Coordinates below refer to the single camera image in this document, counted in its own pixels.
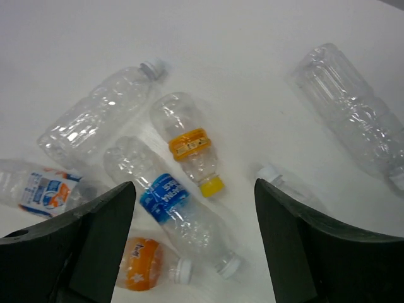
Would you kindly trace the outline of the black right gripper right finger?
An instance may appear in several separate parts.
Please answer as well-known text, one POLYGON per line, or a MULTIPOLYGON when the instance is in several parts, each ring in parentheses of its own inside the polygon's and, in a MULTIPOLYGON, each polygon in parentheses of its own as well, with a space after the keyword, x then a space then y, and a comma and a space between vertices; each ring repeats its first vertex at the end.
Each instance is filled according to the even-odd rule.
POLYGON ((360 229, 263 179, 256 213, 277 302, 402 302, 403 239, 360 229))

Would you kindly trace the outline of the bottle blue orange white label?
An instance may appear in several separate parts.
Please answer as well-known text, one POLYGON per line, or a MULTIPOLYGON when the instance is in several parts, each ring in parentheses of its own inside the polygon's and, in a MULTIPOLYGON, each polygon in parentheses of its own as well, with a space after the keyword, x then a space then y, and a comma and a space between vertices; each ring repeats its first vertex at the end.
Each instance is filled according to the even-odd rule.
POLYGON ((1 203, 40 217, 56 217, 108 190, 90 174, 76 175, 24 160, 1 160, 1 203))

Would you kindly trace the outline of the large orange label bottle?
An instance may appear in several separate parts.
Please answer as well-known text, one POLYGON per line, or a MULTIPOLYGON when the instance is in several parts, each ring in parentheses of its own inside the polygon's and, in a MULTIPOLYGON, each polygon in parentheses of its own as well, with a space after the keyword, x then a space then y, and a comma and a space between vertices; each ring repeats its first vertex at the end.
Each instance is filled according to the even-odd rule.
POLYGON ((134 236, 127 239, 116 286, 143 292, 165 282, 188 285, 192 274, 191 260, 155 239, 134 236))

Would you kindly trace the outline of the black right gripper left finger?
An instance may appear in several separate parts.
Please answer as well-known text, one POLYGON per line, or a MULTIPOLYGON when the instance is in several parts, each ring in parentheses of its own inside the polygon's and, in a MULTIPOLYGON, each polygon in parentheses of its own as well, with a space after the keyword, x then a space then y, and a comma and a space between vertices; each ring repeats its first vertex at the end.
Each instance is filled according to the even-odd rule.
POLYGON ((110 302, 135 200, 124 182, 1 238, 1 302, 110 302))

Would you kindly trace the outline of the clear ribbed bottle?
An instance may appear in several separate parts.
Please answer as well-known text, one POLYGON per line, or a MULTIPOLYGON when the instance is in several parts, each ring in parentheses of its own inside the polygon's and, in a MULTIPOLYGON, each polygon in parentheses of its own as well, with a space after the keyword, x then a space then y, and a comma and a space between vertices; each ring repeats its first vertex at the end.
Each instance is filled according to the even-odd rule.
POLYGON ((260 166, 255 173, 255 177, 267 181, 291 198, 321 213, 330 215, 329 209, 327 209, 326 205, 318 198, 315 192, 312 191, 303 179, 292 172, 267 163, 260 166))

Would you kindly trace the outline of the clear bottle white cap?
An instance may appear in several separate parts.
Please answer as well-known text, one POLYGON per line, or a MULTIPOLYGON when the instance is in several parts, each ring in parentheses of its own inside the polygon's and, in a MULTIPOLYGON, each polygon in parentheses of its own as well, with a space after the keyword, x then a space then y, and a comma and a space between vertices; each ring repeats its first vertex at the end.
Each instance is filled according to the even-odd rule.
POLYGON ((143 111, 165 75, 166 66, 160 59, 117 71, 57 118, 39 136, 38 146, 67 169, 88 163, 143 111))

